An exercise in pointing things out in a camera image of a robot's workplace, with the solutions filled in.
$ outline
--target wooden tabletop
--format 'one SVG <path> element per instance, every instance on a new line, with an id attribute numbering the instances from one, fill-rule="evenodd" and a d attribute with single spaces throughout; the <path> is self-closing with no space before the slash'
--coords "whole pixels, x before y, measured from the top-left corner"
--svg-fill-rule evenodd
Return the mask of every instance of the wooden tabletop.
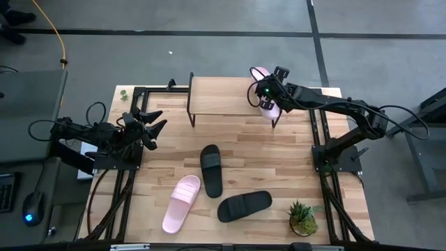
<path id="1" fill-rule="evenodd" d="M 131 100 L 122 101 L 119 92 L 126 90 L 131 97 L 133 88 L 116 87 L 109 122 L 114 123 L 123 112 L 128 112 Z M 323 92 L 325 95 L 341 95 L 337 88 L 324 89 Z M 164 114 L 159 119 L 167 119 L 168 123 L 157 139 L 158 149 L 144 149 L 133 189 L 125 242 L 329 243 L 324 212 L 316 213 L 317 233 L 306 238 L 291 232 L 286 214 L 296 199 L 310 206 L 323 205 L 321 184 L 312 166 L 310 148 L 313 137 L 308 112 L 294 110 L 289 114 L 283 113 L 275 129 L 271 128 L 271 121 L 261 116 L 240 115 L 202 116 L 192 128 L 186 105 L 187 94 L 183 93 L 153 93 L 149 97 L 148 111 L 163 110 Z M 327 116 L 332 137 L 348 132 L 345 116 L 329 112 Z M 222 155 L 223 195 L 211 199 L 201 188 L 182 229 L 174 235 L 166 234 L 162 230 L 162 219 L 169 196 L 182 177 L 194 174 L 201 178 L 199 156 L 209 144 L 216 144 Z M 110 207 L 115 178 L 116 172 L 110 171 L 98 186 L 91 211 L 92 228 Z M 363 233 L 373 239 L 360 182 L 349 173 L 339 173 L 339 181 L 346 211 Z M 230 223 L 217 219 L 217 207 L 221 201 L 256 190 L 267 190 L 272 195 L 270 208 Z M 336 213 L 334 221 L 341 238 Z M 86 234 L 84 217 L 79 237 Z"/>

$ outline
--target keyboard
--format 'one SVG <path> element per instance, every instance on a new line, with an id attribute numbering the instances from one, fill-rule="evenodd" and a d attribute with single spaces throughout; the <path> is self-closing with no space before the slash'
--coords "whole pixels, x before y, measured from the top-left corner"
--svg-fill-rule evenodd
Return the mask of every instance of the keyboard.
<path id="1" fill-rule="evenodd" d="M 14 199 L 19 185 L 20 173 L 0 174 L 0 213 L 14 209 Z"/>

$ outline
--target pink slipper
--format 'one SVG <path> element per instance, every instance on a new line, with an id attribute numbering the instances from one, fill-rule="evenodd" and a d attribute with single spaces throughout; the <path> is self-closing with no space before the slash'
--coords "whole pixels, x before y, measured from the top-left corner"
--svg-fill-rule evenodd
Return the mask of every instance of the pink slipper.
<path id="1" fill-rule="evenodd" d="M 188 175 L 176 184 L 162 221 L 162 228 L 167 233 L 176 234 L 180 230 L 200 191 L 200 184 L 200 178 L 194 175 Z"/>
<path id="2" fill-rule="evenodd" d="M 251 79 L 253 82 L 259 81 L 260 79 L 263 79 L 264 76 L 268 76 L 270 74 L 268 70 L 266 70 L 263 67 L 255 67 L 255 68 L 257 70 L 251 69 Z M 265 96 L 262 96 L 261 99 L 263 101 L 266 101 Z M 273 100 L 271 100 L 271 103 L 274 104 L 271 110 L 266 110 L 260 107 L 260 113 L 262 113 L 262 116 L 266 119 L 276 120 L 280 116 L 280 109 Z"/>

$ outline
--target small plant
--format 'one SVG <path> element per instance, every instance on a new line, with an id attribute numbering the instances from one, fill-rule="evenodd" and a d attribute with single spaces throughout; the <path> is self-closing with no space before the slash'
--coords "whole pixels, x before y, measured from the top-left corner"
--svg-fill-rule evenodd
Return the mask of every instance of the small plant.
<path id="1" fill-rule="evenodd" d="M 290 227 L 296 234 L 309 236 L 316 233 L 318 225 L 314 219 L 313 207 L 305 206 L 297 200 L 287 213 L 290 215 Z"/>
<path id="2" fill-rule="evenodd" d="M 128 99 L 127 91 L 122 90 L 122 91 L 120 92 L 120 94 L 121 94 L 121 100 L 122 100 L 122 101 L 126 101 L 126 100 Z"/>

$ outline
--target succulent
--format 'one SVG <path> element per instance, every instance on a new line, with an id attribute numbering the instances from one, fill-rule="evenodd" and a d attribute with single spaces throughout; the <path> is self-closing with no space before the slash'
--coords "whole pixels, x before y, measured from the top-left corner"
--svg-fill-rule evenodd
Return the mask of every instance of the succulent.
<path id="1" fill-rule="evenodd" d="M 121 94 L 121 100 L 122 100 L 122 101 L 126 101 L 126 100 L 128 99 L 127 91 L 122 90 L 122 91 L 120 92 L 120 94 Z"/>
<path id="2" fill-rule="evenodd" d="M 295 230 L 301 234 L 316 233 L 318 225 L 314 219 L 314 209 L 311 206 L 305 206 L 305 204 L 296 201 L 293 202 L 290 211 L 287 213 L 290 215 L 290 222 Z"/>

